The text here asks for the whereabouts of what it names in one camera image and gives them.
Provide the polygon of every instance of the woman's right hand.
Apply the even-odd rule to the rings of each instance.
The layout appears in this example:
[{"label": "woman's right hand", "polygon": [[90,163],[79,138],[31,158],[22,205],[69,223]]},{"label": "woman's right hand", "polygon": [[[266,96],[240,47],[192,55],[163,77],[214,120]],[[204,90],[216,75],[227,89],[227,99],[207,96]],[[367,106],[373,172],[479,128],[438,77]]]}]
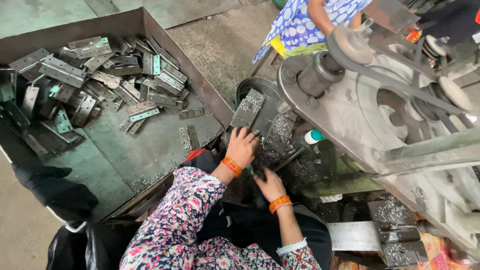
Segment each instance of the woman's right hand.
[{"label": "woman's right hand", "polygon": [[274,200],[287,195],[282,179],[270,169],[265,168],[264,172],[266,181],[256,175],[253,176],[253,179],[262,191],[265,199],[271,203]]}]

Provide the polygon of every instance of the plastic bottle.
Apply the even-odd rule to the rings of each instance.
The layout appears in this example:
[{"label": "plastic bottle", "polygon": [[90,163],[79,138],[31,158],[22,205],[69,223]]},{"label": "plastic bottle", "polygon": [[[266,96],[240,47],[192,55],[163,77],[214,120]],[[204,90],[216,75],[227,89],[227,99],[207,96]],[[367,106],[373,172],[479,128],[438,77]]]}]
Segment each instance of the plastic bottle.
[{"label": "plastic bottle", "polygon": [[309,132],[307,132],[307,134],[305,134],[305,141],[308,144],[316,144],[322,140],[326,140],[326,137],[316,129],[310,130]]}]

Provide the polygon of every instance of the green cloth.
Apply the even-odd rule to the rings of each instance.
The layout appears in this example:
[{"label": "green cloth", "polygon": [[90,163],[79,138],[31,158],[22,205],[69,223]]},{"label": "green cloth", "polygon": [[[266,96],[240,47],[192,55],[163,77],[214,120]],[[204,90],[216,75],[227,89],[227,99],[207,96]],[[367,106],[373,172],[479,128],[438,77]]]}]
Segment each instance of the green cloth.
[{"label": "green cloth", "polygon": [[293,50],[286,51],[283,54],[283,58],[285,59],[285,58],[288,58],[290,56],[295,56],[295,55],[311,54],[314,51],[326,50],[326,49],[327,49],[327,45],[325,44],[325,42],[313,43],[312,45],[310,45],[308,47],[300,46],[300,47],[293,48]]}]

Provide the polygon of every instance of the red fabric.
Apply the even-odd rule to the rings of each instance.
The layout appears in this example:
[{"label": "red fabric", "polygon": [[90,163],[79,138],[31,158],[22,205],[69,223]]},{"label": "red fabric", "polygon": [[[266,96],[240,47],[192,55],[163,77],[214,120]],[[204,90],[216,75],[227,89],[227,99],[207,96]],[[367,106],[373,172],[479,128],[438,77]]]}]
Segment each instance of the red fabric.
[{"label": "red fabric", "polygon": [[205,151],[208,151],[208,150],[205,148],[202,148],[202,149],[190,151],[190,153],[188,154],[187,158],[184,161],[192,160]]}]

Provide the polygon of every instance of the blue polka dot dress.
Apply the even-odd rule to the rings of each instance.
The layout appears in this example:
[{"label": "blue polka dot dress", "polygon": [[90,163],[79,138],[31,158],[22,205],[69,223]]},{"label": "blue polka dot dress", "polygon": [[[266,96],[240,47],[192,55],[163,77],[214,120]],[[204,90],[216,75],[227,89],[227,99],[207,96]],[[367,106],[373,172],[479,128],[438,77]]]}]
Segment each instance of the blue polka dot dress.
[{"label": "blue polka dot dress", "polygon": [[[368,6],[372,0],[326,0],[324,4],[328,18],[335,25],[348,25],[353,16]],[[272,24],[262,47],[256,53],[252,64],[257,63],[270,48],[268,42],[280,35],[280,40],[287,50],[299,46],[309,46],[324,42],[325,34],[315,26],[307,13],[309,0],[288,0],[278,17]]]}]

